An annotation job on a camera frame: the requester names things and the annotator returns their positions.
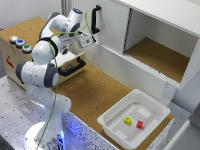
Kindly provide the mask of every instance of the black door handle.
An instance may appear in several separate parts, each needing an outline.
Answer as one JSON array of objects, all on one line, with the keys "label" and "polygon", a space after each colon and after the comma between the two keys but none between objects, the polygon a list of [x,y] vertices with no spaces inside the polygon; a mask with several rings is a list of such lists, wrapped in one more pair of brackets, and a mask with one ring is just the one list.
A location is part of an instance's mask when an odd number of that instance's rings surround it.
[{"label": "black door handle", "polygon": [[98,33],[100,30],[96,28],[96,12],[101,10],[101,7],[96,5],[96,8],[92,10],[92,25],[91,30],[93,34]]},{"label": "black door handle", "polygon": [[68,70],[66,69],[65,71],[63,71],[61,68],[58,68],[59,74],[66,77],[66,76],[69,76],[70,74],[76,72],[77,70],[83,68],[86,65],[86,63],[80,57],[77,58],[77,61],[79,62],[79,65],[77,65],[71,69],[68,69]]}]

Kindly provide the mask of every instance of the red block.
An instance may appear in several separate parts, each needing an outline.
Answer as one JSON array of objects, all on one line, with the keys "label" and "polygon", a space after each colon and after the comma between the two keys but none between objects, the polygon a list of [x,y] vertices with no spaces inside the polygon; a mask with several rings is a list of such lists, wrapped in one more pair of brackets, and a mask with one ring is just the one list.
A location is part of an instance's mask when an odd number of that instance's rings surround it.
[{"label": "red block", "polygon": [[143,122],[142,121],[138,121],[137,128],[142,129],[142,127],[143,127]]}]

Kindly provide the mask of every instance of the white door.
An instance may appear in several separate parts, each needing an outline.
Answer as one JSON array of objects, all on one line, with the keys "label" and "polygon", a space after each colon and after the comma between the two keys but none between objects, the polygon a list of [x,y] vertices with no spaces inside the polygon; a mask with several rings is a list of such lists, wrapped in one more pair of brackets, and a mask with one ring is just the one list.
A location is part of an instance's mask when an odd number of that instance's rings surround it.
[{"label": "white door", "polygon": [[[96,28],[100,29],[100,32],[94,36],[96,41],[119,54],[123,54],[130,9],[113,0],[73,1],[73,7],[80,9],[83,13],[91,13],[96,5],[101,7],[96,16]],[[84,29],[84,33],[90,35],[87,28]]]}]

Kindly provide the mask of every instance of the white plastic bin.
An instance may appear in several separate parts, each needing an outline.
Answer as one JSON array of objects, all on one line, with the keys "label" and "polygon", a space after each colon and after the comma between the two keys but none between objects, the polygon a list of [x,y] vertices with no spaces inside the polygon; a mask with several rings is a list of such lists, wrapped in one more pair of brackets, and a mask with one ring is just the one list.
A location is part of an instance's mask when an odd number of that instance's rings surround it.
[{"label": "white plastic bin", "polygon": [[[98,118],[105,133],[126,149],[137,148],[147,136],[169,115],[170,109],[136,89]],[[132,123],[124,123],[125,117]],[[142,129],[136,127],[143,121]]]}]

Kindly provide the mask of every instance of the yellow block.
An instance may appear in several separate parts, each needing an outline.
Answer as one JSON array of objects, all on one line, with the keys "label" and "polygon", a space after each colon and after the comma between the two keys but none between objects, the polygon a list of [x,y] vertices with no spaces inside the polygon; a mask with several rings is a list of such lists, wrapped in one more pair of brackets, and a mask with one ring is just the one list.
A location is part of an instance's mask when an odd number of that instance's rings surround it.
[{"label": "yellow block", "polygon": [[127,125],[130,125],[131,124],[131,118],[130,117],[126,117],[124,119],[124,123],[127,124]]}]

